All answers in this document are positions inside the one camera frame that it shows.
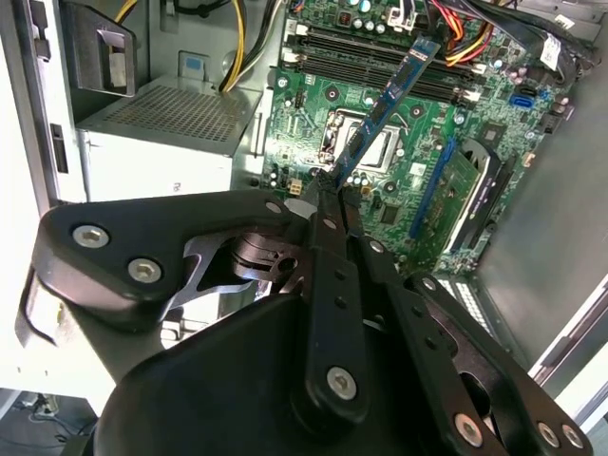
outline sata port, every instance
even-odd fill
[[[526,95],[511,95],[509,98],[509,104],[516,107],[522,107],[524,109],[531,109],[534,107],[534,99]]]

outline black bracket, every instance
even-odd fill
[[[137,92],[137,42],[132,31],[87,5],[61,2],[70,83],[132,97]]]

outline red wire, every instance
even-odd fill
[[[494,28],[492,27],[488,33],[487,33],[487,38],[485,38],[484,43],[478,48],[476,49],[474,52],[472,52],[471,54],[467,55],[465,58],[460,59],[458,61],[459,64],[463,63],[463,62],[468,62],[469,60],[473,60],[475,57],[477,57],[479,54],[481,54],[482,52],[484,52],[484,49],[487,48],[487,45],[490,44],[490,41],[492,41],[492,30]]]

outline chip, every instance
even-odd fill
[[[482,127],[478,140],[486,147],[496,150],[501,143],[505,131],[506,125],[486,122]]]
[[[399,72],[395,75],[394,83],[398,86],[402,86],[406,83],[411,73],[414,72],[414,67],[411,65],[405,65]]]
[[[352,14],[348,11],[340,11],[338,14],[338,26],[350,27],[352,20]]]
[[[363,137],[363,134],[360,131],[357,131],[350,140],[350,142],[347,144],[347,147],[349,148],[349,155],[352,159],[356,158],[357,152],[363,145],[364,141],[365,138]]]
[[[386,223],[387,225],[392,225],[397,220],[397,213],[399,212],[399,206],[394,206],[392,204],[385,204],[384,211],[382,211],[382,216],[380,217],[381,223]]]
[[[379,99],[370,113],[370,119],[375,124],[378,124],[387,112],[389,105],[383,99]]]

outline ventilation holes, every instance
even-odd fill
[[[104,120],[225,143],[246,109],[243,101],[157,85]]]

